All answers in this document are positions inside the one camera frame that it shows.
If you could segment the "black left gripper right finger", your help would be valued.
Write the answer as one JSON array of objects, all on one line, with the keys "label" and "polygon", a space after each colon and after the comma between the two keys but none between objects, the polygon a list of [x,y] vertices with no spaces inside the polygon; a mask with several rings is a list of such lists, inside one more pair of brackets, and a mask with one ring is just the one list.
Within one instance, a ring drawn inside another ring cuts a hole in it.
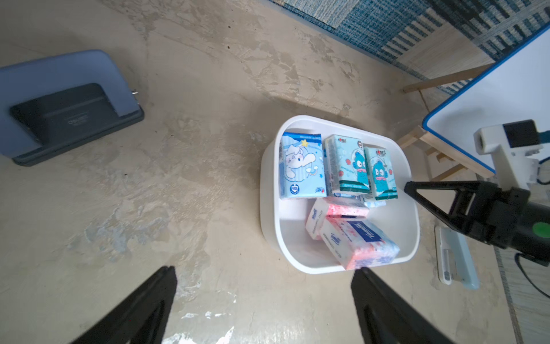
[{"label": "black left gripper right finger", "polygon": [[365,343],[451,343],[371,269],[356,270],[352,296]]}]

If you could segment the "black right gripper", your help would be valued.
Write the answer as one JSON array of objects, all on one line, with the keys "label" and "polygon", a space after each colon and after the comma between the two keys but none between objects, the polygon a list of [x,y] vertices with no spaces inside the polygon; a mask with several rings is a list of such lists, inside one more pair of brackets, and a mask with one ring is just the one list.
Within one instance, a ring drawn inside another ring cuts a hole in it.
[{"label": "black right gripper", "polygon": [[549,207],[487,181],[409,181],[404,192],[450,229],[549,266]]}]

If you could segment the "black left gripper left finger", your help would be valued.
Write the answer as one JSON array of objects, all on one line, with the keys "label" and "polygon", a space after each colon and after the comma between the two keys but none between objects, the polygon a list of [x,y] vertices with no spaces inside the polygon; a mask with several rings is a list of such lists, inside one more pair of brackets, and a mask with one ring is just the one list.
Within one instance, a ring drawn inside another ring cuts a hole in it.
[{"label": "black left gripper left finger", "polygon": [[163,266],[74,343],[161,343],[177,289],[176,269]]}]

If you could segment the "pink blue tissue pack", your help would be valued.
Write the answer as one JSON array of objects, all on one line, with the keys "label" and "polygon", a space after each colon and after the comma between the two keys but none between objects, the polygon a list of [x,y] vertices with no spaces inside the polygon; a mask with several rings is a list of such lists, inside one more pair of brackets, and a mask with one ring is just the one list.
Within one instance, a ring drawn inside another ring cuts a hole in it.
[{"label": "pink blue tissue pack", "polygon": [[365,217],[328,217],[321,238],[346,270],[393,263],[399,246]]}]

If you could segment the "teal cartoon tissue pack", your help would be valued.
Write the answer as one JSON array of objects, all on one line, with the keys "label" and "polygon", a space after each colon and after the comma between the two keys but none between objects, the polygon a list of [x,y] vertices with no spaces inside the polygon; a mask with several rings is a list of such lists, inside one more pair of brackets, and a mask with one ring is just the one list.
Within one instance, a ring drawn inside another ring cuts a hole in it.
[{"label": "teal cartoon tissue pack", "polygon": [[332,135],[325,139],[332,190],[340,194],[371,195],[367,162],[362,141]]},{"label": "teal cartoon tissue pack", "polygon": [[398,188],[388,150],[380,147],[364,148],[372,194],[377,201],[398,198]]}]

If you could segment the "pink white tissue pack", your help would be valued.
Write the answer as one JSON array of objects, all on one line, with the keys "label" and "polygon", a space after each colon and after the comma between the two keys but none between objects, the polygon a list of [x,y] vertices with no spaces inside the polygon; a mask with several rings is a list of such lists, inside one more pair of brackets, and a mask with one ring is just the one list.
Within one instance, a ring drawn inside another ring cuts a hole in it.
[{"label": "pink white tissue pack", "polygon": [[313,240],[320,240],[321,228],[327,217],[366,217],[369,211],[370,209],[363,202],[355,199],[333,196],[319,198],[309,212],[305,222],[305,229]]}]

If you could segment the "blue elephant tissue pack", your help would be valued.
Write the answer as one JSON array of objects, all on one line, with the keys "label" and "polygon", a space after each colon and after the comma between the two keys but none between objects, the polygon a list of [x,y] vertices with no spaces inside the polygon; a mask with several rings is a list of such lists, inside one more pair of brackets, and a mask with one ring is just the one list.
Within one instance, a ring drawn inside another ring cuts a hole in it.
[{"label": "blue elephant tissue pack", "polygon": [[279,144],[279,190],[282,199],[316,199],[327,195],[322,136],[284,132]]}]

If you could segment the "blue striped tissue pack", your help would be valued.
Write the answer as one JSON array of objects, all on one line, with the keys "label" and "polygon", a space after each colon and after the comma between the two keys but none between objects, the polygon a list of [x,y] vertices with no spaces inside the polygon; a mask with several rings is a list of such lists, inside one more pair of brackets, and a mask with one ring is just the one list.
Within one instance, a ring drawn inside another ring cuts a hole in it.
[{"label": "blue striped tissue pack", "polygon": [[342,193],[341,197],[342,198],[347,198],[347,199],[353,199],[353,200],[356,200],[358,202],[361,202],[367,208],[370,208],[370,209],[379,208],[379,207],[382,207],[382,206],[386,205],[385,200],[376,201],[375,199],[365,197],[364,195],[350,195],[350,194]]}]

